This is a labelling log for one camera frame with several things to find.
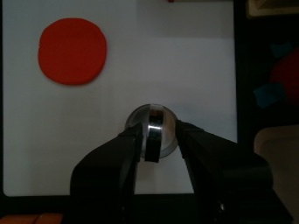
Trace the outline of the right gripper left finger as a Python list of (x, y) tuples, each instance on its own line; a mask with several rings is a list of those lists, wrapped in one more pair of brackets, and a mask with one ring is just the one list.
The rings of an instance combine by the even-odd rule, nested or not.
[(78, 163), (63, 224), (128, 224), (143, 126), (127, 128)]

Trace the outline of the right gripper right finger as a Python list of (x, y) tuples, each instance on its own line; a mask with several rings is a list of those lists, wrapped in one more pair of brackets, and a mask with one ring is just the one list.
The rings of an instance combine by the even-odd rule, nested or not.
[(176, 122), (175, 135), (200, 224), (292, 224), (292, 216), (272, 189), (267, 161), (187, 122)]

